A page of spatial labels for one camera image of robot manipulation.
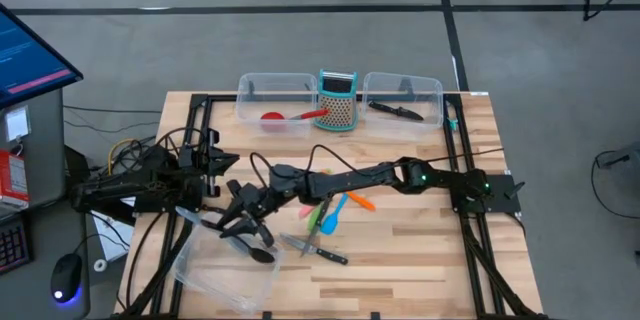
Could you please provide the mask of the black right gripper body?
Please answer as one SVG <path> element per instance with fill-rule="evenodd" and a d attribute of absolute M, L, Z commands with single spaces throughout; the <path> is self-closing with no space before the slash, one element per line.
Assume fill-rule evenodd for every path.
<path fill-rule="evenodd" d="M 280 205 L 268 187 L 257 188 L 251 183 L 241 185 L 236 180 L 227 183 L 231 193 L 231 201 L 240 199 L 245 202 L 245 211 L 258 219 L 277 212 Z"/>

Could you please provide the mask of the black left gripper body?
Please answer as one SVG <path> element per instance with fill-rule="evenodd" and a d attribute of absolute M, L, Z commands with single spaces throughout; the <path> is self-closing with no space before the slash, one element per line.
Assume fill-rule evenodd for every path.
<path fill-rule="evenodd" d="M 208 197 L 219 197 L 220 187 L 216 184 L 214 174 L 214 159 L 219 155 L 220 149 L 216 147 L 219 133 L 212 128 L 198 130 L 189 128 L 185 131 L 180 155 L 187 158 L 187 165 L 200 171 L 204 178 Z"/>

